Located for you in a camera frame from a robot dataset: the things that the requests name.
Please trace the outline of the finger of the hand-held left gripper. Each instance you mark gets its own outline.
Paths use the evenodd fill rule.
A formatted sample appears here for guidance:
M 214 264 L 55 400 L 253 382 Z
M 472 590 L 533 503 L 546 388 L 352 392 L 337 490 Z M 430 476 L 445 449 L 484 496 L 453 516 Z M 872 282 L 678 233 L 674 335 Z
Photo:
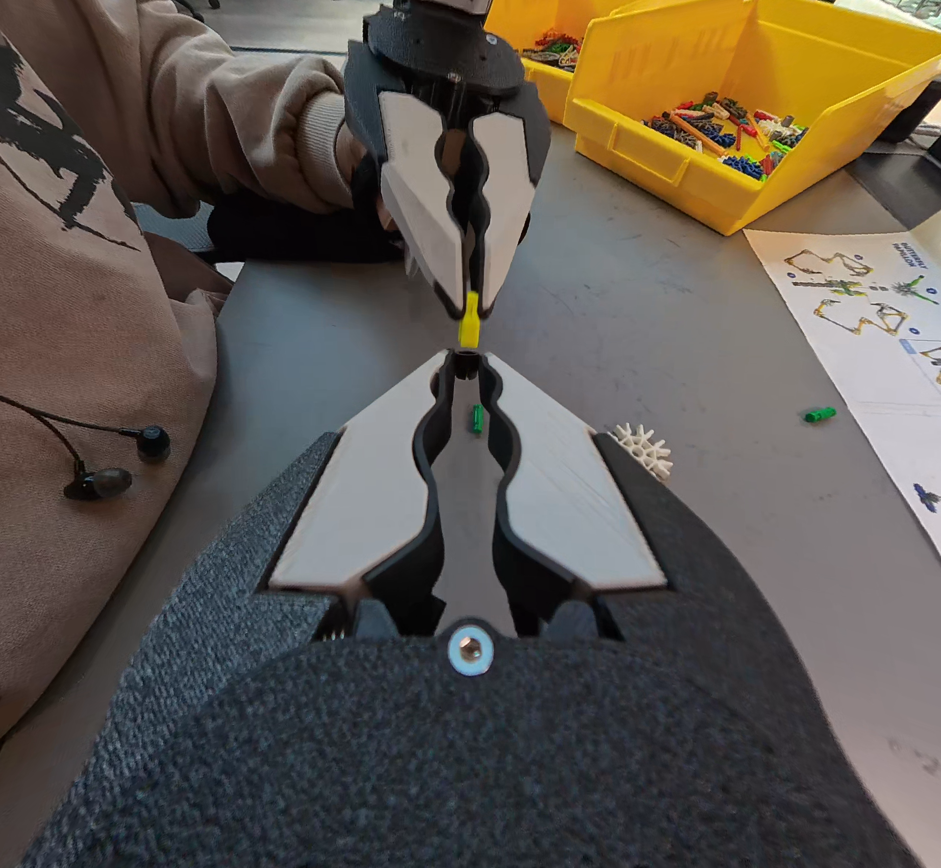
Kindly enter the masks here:
M 464 314 L 463 232 L 452 211 L 453 182 L 441 168 L 441 113 L 417 97 L 378 95 L 387 158 L 380 168 L 383 202 L 412 257 L 453 319 Z
M 470 178 L 474 236 L 470 284 L 479 313 L 490 313 L 506 281 L 535 197 L 523 121 L 476 118 L 469 124 L 463 170 Z

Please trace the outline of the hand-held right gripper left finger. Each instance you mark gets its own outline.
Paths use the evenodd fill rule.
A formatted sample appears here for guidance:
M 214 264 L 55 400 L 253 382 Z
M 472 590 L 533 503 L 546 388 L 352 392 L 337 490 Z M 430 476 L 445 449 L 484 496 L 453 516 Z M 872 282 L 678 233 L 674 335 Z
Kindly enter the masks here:
M 455 353 L 442 350 L 347 421 L 284 536 L 270 590 L 383 603 L 398 629 L 435 629 L 444 563 L 432 472 L 452 430 Z

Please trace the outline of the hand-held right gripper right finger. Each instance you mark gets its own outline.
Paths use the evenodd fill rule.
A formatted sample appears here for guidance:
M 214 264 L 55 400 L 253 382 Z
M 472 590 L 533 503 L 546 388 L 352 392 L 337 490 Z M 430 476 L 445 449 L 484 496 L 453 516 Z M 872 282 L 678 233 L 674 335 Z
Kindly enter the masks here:
M 594 429 L 494 354 L 480 359 L 478 382 L 502 470 L 493 554 L 506 592 L 665 587 Z

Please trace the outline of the white snowflake connector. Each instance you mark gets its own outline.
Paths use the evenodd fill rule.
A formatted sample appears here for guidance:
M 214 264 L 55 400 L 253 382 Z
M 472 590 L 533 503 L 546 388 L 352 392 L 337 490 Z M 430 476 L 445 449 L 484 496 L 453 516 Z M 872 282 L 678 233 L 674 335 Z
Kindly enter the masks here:
M 609 436 L 659 482 L 669 481 L 674 466 L 672 451 L 666 446 L 664 439 L 655 438 L 653 428 L 648 429 L 640 423 L 624 423 L 616 425 L 609 432 Z

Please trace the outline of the pile of mixed toy pieces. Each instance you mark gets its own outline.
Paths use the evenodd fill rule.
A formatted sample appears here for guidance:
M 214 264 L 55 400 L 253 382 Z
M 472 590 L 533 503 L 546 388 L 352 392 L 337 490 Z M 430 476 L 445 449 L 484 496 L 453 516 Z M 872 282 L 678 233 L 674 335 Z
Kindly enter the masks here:
M 521 58 L 537 66 L 573 74 L 582 51 L 582 38 L 550 29 L 535 43 L 522 49 Z

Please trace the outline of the pile of colourful building pieces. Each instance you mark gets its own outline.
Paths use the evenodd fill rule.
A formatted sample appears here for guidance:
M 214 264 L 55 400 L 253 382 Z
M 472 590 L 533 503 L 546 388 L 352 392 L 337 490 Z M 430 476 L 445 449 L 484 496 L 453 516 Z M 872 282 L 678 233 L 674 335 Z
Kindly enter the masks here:
M 698 101 L 679 103 L 641 122 L 651 132 L 712 156 L 727 168 L 759 182 L 769 180 L 809 132 L 809 127 L 795 122 L 791 115 L 750 110 L 717 91 L 706 93 Z

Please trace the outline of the person's left forearm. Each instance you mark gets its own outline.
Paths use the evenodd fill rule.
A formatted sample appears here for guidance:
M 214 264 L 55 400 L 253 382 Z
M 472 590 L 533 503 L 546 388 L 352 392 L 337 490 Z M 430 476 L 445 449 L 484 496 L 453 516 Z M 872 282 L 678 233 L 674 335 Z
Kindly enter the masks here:
M 170 0 L 94 0 L 103 83 L 88 140 L 125 191 L 169 215 L 249 190 L 323 215 L 352 208 L 364 155 L 338 69 L 238 54 Z

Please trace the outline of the grey desk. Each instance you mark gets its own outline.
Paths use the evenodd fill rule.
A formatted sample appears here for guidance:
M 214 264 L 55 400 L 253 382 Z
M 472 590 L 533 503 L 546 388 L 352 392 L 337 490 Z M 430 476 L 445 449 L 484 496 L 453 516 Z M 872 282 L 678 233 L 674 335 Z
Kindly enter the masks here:
M 600 430 L 665 439 L 670 489 L 786 627 L 841 744 L 939 866 L 939 560 L 747 239 L 723 239 L 556 128 L 484 345 Z M 178 491 L 88 637 L 2 744 L 2 866 L 80 772 L 122 672 L 192 560 L 324 431 L 453 324 L 399 267 L 249 263 L 218 319 L 217 392 Z M 808 424 L 802 415 L 833 406 Z

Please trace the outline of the folded paper instruction sheet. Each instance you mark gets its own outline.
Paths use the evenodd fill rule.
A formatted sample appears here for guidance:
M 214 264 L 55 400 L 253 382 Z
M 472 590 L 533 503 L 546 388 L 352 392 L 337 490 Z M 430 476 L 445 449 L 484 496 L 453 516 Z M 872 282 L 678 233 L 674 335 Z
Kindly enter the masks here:
M 938 551 L 939 263 L 908 231 L 744 236 Z

